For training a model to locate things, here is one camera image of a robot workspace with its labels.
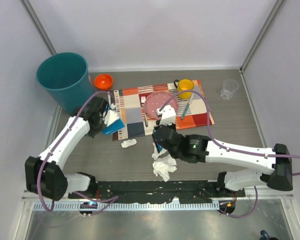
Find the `blue hand brush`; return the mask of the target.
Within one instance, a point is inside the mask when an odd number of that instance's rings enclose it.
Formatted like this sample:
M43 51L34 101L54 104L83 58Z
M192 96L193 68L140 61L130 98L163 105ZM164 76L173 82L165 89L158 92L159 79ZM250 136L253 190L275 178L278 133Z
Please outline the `blue hand brush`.
M156 132L156 130L154 129L153 132L152 132L152 139L153 139L154 146L155 146L157 152L161 153L163 148L157 143L157 141L155 139L155 132Z

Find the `blue dustpan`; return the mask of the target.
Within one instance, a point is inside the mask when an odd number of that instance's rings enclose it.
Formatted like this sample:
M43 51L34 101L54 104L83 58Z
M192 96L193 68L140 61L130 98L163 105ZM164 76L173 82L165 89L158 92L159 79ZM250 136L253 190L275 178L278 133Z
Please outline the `blue dustpan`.
M125 124L123 121L119 118L116 121L114 121L111 125L107 126L105 129L102 130L102 133L104 135L111 135L115 132L118 132L122 128L125 127Z

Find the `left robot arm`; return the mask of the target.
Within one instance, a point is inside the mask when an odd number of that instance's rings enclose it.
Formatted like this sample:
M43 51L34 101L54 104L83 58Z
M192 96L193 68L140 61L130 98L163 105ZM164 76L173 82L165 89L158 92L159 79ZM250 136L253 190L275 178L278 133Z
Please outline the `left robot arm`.
M28 157L25 161L25 179L29 192L53 201L59 201L65 194L73 192L79 192L87 200L96 195L94 176L83 172L65 175L63 168L83 137L93 138L106 128L104 117L108 107L106 99L93 97L82 110L75 109L63 130L45 151L37 157Z

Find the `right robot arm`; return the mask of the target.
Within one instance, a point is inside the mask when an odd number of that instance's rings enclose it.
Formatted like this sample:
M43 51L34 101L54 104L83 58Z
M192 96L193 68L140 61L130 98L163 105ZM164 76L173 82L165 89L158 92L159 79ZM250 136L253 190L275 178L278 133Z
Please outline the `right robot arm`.
M243 167L243 170L218 174L216 193L223 198L243 188L265 185L270 189L293 190L292 159L286 145L255 148L213 141L198 134L177 133L170 125L155 127L153 140L167 150L174 159L196 163L222 163Z

